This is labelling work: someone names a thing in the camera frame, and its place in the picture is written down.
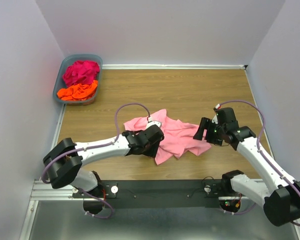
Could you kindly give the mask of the light pink t shirt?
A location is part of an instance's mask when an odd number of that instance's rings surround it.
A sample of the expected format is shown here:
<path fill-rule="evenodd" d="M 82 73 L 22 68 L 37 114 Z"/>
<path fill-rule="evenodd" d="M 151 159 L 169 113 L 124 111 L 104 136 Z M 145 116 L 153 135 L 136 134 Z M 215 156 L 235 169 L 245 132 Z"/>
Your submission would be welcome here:
<path fill-rule="evenodd" d="M 193 139 L 199 128 L 198 125 L 171 119 L 168 117 L 166 109 L 154 112 L 151 117 L 152 120 L 161 123 L 160 128 L 164 133 L 164 140 L 160 142 L 154 157 L 157 165 L 171 157 L 179 159 L 186 152 L 199 156 L 211 148 L 211 145 L 205 140 Z"/>

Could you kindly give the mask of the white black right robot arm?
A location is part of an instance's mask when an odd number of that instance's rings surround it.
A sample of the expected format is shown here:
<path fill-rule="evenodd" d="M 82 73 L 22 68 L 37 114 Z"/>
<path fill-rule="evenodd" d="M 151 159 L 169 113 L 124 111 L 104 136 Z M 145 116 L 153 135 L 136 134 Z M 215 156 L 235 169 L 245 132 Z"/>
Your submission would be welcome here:
<path fill-rule="evenodd" d="M 231 107 L 215 108 L 215 117 L 203 117 L 193 139 L 221 146 L 229 144 L 256 170 L 263 183 L 257 183 L 240 170 L 224 173 L 222 190 L 241 193 L 262 207 L 276 227 L 300 219 L 300 181 L 288 174 L 260 144 L 248 126 L 240 126 Z"/>

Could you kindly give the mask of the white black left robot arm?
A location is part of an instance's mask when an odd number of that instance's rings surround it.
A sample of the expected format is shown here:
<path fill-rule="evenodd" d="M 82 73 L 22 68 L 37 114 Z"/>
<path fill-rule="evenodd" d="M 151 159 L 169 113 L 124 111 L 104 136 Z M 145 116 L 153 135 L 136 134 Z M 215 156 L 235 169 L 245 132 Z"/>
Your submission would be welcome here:
<path fill-rule="evenodd" d="M 94 171 L 84 170 L 83 166 L 112 157 L 144 155 L 153 158 L 163 139 L 164 133 L 156 124 L 93 142 L 73 142 L 65 138 L 43 158 L 42 181 L 53 189 L 70 185 L 80 193 L 100 197 L 104 190 L 100 177 Z"/>

